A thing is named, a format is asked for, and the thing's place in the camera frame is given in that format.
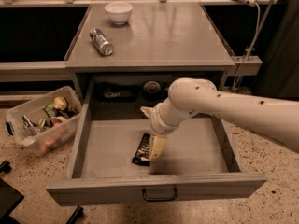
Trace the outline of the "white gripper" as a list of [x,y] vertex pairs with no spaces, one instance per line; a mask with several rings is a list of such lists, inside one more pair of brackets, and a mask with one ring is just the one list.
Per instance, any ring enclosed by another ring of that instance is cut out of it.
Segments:
[[151,129],[160,135],[152,135],[149,139],[149,161],[160,158],[167,144],[167,135],[176,130],[180,123],[194,117],[195,111],[185,111],[176,108],[169,98],[155,107],[141,106],[141,112],[149,118]]

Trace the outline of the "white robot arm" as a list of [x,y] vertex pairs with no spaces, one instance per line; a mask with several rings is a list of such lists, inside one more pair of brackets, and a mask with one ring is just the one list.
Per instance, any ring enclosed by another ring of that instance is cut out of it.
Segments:
[[296,101],[218,91],[206,79],[179,78],[168,89],[167,98],[155,107],[143,106],[153,136],[149,160],[162,155],[167,136],[181,122],[198,114],[225,120],[271,142],[299,151],[299,103]]

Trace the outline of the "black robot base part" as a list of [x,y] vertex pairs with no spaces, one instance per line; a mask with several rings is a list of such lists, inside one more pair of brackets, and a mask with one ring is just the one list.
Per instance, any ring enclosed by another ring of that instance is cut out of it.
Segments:
[[[9,173],[11,170],[10,162],[3,161],[0,164],[0,173]],[[11,187],[6,181],[0,178],[0,224],[20,224],[10,216],[10,213],[20,204],[24,196]],[[78,206],[66,224],[76,224],[83,216],[83,207]]]

